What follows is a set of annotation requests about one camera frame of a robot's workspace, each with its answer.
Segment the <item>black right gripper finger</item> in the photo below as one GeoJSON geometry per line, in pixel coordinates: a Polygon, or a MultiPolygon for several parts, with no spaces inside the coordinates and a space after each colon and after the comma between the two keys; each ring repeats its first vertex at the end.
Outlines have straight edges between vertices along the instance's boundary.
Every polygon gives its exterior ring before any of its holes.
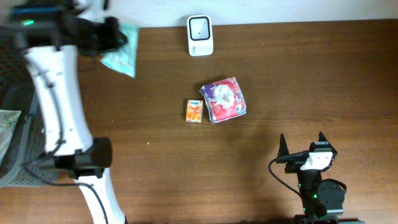
{"type": "Polygon", "coordinates": [[[287,147],[287,143],[285,140],[285,136],[283,133],[280,134],[280,143],[279,143],[279,150],[278,150],[278,156],[288,156],[289,153],[289,149],[287,147]]]}
{"type": "Polygon", "coordinates": [[[333,146],[329,143],[327,138],[322,132],[319,132],[317,148],[319,149],[333,149],[333,146]]]}

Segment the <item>teal wet wipes pack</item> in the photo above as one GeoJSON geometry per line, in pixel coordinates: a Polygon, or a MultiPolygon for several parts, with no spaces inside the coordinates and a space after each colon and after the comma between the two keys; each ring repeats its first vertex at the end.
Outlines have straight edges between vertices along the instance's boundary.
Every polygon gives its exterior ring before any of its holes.
{"type": "Polygon", "coordinates": [[[100,62],[115,72],[135,78],[139,26],[122,24],[121,32],[127,37],[127,43],[115,52],[104,54],[100,62]]]}

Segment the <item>red purple tissue pack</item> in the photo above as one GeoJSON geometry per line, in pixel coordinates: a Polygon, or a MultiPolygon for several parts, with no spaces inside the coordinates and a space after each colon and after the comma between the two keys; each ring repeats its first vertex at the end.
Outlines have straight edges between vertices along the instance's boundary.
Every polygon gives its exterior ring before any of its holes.
{"type": "Polygon", "coordinates": [[[235,77],[203,85],[200,93],[205,99],[212,124],[246,114],[246,102],[235,77]]]}

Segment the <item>orange tissue pack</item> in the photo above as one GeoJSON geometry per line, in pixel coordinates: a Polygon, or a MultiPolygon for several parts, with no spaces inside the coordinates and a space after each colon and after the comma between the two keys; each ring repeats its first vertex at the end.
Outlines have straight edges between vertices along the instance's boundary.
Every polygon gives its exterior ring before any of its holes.
{"type": "Polygon", "coordinates": [[[203,117],[203,101],[188,100],[185,121],[189,123],[201,123],[203,117]]]}

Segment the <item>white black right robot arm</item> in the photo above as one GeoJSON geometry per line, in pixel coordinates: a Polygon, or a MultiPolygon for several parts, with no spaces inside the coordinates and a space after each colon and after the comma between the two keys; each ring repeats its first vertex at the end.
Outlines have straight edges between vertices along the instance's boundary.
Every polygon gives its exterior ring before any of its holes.
{"type": "Polygon", "coordinates": [[[309,150],[291,154],[283,134],[277,157],[270,163],[284,164],[286,174],[296,174],[298,190],[285,182],[282,185],[297,194],[303,206],[303,214],[294,216],[294,223],[338,223],[343,214],[343,202],[347,186],[335,179],[323,179],[338,155],[337,150],[319,133],[317,141],[310,144],[309,150]]]}

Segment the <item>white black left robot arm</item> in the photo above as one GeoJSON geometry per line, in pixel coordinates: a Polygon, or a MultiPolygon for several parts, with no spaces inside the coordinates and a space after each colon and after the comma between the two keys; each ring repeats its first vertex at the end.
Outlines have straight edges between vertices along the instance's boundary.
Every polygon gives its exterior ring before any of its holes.
{"type": "Polygon", "coordinates": [[[122,47],[126,36],[107,1],[26,1],[14,6],[6,25],[25,60],[39,101],[45,149],[21,164],[64,170],[78,187],[95,223],[126,223],[114,193],[111,141],[95,138],[86,123],[78,84],[78,56],[95,58],[122,47]]]}

